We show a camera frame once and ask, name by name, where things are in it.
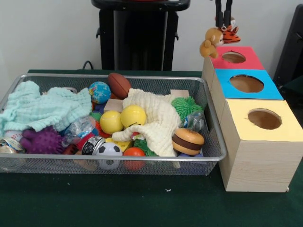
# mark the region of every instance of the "red box top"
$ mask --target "red box top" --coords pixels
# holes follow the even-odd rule
[[[219,46],[218,58],[211,58],[215,69],[264,70],[258,56],[249,46]]]

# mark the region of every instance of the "purple spiky ball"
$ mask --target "purple spiky ball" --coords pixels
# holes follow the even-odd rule
[[[52,126],[48,126],[41,131],[24,130],[20,140],[28,154],[61,154],[62,137]]]

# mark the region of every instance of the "soccer ball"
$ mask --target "soccer ball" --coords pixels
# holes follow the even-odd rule
[[[122,156],[122,154],[119,146],[111,142],[102,144],[96,152],[96,155],[103,156]],[[105,170],[117,169],[120,164],[120,160],[98,160],[98,162],[100,168]]]

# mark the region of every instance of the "wire mesh basket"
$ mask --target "wire mesh basket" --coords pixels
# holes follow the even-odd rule
[[[201,78],[126,76],[132,88],[167,95],[171,89],[188,90],[205,109],[203,157],[131,157],[0,154],[0,172],[58,174],[143,174],[208,175],[226,156],[226,145],[214,110],[210,92]],[[40,92],[52,87],[74,87],[78,91],[93,82],[107,82],[106,75],[26,74],[17,78],[0,103],[4,109],[10,93],[23,81],[31,80]]]

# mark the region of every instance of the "brown football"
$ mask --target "brown football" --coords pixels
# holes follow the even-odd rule
[[[131,88],[129,81],[119,73],[112,72],[109,74],[108,85],[112,93],[121,99],[125,99],[128,95],[128,91]]]

